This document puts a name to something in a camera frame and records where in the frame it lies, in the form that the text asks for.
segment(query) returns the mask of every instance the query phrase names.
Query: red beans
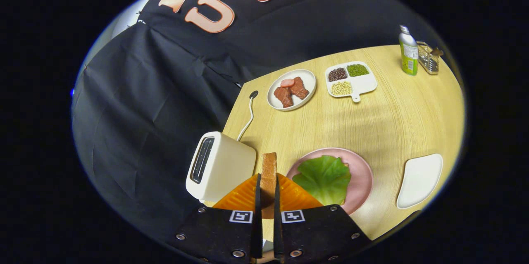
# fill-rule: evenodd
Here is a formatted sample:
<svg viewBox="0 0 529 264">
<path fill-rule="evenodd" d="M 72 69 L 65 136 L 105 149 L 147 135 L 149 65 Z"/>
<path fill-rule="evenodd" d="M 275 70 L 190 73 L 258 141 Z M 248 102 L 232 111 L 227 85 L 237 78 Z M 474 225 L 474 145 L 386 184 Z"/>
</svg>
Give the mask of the red beans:
<svg viewBox="0 0 529 264">
<path fill-rule="evenodd" d="M 333 82 L 340 79 L 346 79 L 347 73 L 344 68 L 338 68 L 329 72 L 329 82 Z"/>
</svg>

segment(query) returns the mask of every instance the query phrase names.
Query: green lettuce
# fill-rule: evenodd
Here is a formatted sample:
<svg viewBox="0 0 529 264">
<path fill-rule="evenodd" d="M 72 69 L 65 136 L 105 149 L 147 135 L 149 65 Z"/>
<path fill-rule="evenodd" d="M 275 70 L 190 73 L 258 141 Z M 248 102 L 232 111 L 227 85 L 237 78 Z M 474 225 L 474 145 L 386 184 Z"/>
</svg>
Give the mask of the green lettuce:
<svg viewBox="0 0 529 264">
<path fill-rule="evenodd" d="M 323 155 L 306 160 L 299 165 L 298 171 L 292 180 L 321 204 L 343 204 L 351 173 L 339 157 Z"/>
</svg>

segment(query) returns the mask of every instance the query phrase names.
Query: meat slice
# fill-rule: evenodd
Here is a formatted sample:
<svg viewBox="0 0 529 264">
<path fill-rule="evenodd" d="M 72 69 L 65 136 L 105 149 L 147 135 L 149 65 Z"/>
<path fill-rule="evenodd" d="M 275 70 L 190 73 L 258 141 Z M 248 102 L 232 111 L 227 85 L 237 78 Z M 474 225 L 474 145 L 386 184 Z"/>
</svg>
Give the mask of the meat slice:
<svg viewBox="0 0 529 264">
<path fill-rule="evenodd" d="M 300 77 L 294 78 L 294 85 L 291 87 L 291 92 L 294 96 L 303 100 L 307 95 L 308 91 L 303 86 L 303 80 Z"/>
<path fill-rule="evenodd" d="M 278 87 L 274 91 L 274 96 L 283 104 L 283 108 L 291 107 L 294 105 L 292 102 L 292 92 L 289 87 Z"/>
</svg>

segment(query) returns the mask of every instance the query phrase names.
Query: bottle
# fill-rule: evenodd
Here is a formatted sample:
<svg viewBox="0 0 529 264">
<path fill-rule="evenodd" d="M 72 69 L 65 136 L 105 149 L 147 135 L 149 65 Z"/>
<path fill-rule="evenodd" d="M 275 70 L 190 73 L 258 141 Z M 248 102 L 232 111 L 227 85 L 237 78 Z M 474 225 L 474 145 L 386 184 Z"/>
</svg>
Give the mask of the bottle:
<svg viewBox="0 0 529 264">
<path fill-rule="evenodd" d="M 400 43 L 400 54 L 402 56 L 402 70 L 409 75 L 415 76 L 417 74 L 419 59 L 417 42 L 404 25 L 400 26 L 398 40 Z"/>
</svg>

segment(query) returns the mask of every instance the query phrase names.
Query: bottle cap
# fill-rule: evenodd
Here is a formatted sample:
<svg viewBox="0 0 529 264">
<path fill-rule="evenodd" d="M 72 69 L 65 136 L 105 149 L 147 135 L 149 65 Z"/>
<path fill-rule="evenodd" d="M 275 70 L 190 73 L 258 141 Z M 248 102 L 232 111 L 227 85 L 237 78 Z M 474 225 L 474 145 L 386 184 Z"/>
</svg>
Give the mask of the bottle cap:
<svg viewBox="0 0 529 264">
<path fill-rule="evenodd" d="M 400 26 L 400 31 L 405 33 L 405 34 L 409 34 L 410 33 L 410 31 L 408 30 L 408 27 L 406 27 L 404 25 Z"/>
</svg>

